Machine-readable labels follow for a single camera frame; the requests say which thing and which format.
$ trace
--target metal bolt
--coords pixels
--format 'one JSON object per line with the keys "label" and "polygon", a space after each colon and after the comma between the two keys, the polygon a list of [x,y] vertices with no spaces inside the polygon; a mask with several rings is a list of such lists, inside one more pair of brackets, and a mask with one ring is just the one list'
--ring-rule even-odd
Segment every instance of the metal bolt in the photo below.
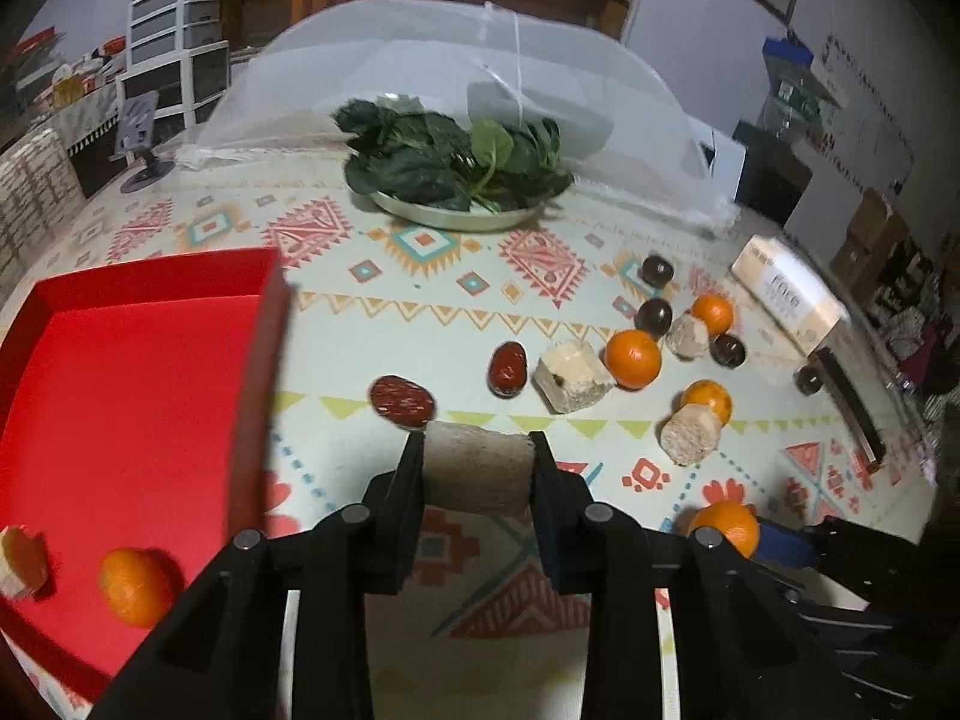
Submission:
{"label": "metal bolt", "polygon": [[340,517],[344,519],[344,522],[346,522],[347,525],[359,525],[369,516],[370,510],[362,503],[350,504],[342,512],[340,512]]}
{"label": "metal bolt", "polygon": [[723,533],[717,528],[707,528],[706,526],[697,528],[693,532],[693,538],[696,538],[707,549],[713,549],[723,543]]}
{"label": "metal bolt", "polygon": [[592,503],[584,509],[584,516],[590,522],[609,522],[613,519],[613,509],[605,503]]}
{"label": "metal bolt", "polygon": [[253,549],[259,543],[261,538],[260,531],[254,531],[253,528],[246,528],[233,537],[233,546],[237,549]]}

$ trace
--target spinach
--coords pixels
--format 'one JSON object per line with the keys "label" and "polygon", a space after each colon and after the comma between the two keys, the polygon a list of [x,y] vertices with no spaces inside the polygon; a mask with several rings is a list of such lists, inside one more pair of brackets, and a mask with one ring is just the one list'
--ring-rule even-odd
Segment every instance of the spinach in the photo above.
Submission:
{"label": "spinach", "polygon": [[573,176],[560,165],[560,127],[553,119],[512,127],[479,119],[466,132],[417,98],[349,100],[333,114],[357,153],[344,178],[358,194],[382,191],[404,202],[502,213],[531,208],[560,194]]}

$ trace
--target tangerine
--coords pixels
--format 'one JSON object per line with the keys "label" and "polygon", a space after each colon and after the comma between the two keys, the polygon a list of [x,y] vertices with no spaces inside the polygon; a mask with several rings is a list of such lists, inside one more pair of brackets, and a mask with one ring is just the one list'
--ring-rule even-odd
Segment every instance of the tangerine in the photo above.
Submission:
{"label": "tangerine", "polygon": [[114,549],[100,561],[100,589],[110,611],[128,625],[152,628],[174,604],[170,575],[141,549]]}
{"label": "tangerine", "polygon": [[662,364],[659,346],[642,330],[615,333],[604,349],[603,362],[625,389],[643,389],[659,376]]}
{"label": "tangerine", "polygon": [[750,557],[760,545],[760,522],[750,509],[736,501],[718,501],[700,509],[686,534],[704,527],[717,528],[743,557]]}
{"label": "tangerine", "polygon": [[733,414],[733,400],[730,393],[722,385],[710,379],[694,382],[683,391],[680,405],[686,406],[689,403],[709,407],[709,410],[717,415],[721,425],[726,425]]}
{"label": "tangerine", "polygon": [[693,301],[690,314],[707,325],[712,336],[726,333],[733,326],[733,306],[717,293],[704,293]]}

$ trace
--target red tray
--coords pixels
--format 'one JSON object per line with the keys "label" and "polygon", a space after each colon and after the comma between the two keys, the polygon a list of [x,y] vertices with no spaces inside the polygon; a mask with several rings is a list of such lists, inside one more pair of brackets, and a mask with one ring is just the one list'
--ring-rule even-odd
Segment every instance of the red tray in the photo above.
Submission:
{"label": "red tray", "polygon": [[275,250],[90,269],[38,283],[0,347],[0,525],[53,576],[0,628],[90,701],[147,634],[110,615],[100,558],[160,550],[189,583],[261,525],[289,296]]}

